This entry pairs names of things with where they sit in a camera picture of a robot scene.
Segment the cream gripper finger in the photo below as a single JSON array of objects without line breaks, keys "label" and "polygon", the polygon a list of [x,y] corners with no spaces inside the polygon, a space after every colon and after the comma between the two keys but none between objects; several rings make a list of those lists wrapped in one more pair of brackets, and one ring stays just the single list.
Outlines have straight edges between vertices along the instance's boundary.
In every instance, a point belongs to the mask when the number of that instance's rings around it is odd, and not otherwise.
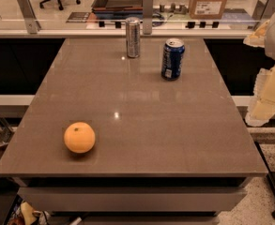
[{"label": "cream gripper finger", "polygon": [[245,116],[251,127],[261,127],[275,115],[275,66],[261,68],[256,76],[253,97]]},{"label": "cream gripper finger", "polygon": [[265,36],[269,21],[263,22],[254,32],[246,36],[243,43],[251,47],[265,47]]}]

